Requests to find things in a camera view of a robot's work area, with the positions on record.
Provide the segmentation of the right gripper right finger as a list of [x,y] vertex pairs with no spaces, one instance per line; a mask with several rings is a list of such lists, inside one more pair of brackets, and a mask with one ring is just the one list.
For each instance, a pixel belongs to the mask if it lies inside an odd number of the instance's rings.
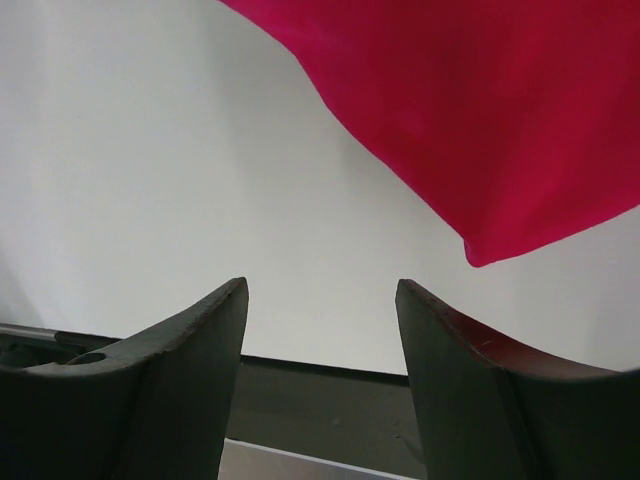
[[570,361],[411,280],[395,305],[431,479],[635,479],[639,374]]

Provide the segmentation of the magenta t shirt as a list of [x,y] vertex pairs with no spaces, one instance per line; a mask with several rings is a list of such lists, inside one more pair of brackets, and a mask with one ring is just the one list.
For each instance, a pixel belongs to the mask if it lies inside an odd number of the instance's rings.
[[476,267],[639,203],[635,1],[234,1]]

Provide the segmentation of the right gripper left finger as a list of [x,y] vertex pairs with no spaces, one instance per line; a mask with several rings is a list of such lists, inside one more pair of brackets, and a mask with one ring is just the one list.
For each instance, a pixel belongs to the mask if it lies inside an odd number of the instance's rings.
[[1,328],[5,479],[214,479],[249,290],[234,278],[125,339]]

